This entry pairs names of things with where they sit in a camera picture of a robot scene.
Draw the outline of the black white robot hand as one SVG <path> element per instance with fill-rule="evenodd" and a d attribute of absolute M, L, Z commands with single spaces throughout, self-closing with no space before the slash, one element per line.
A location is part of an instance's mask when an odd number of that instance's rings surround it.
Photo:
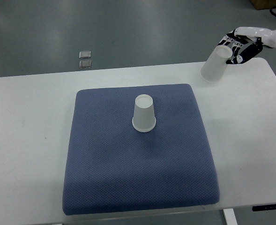
<path fill-rule="evenodd" d="M 219 45 L 231 46 L 228 65 L 244 64 L 258 55 L 263 48 L 276 49 L 276 30 L 257 27 L 238 27 L 227 33 Z"/>

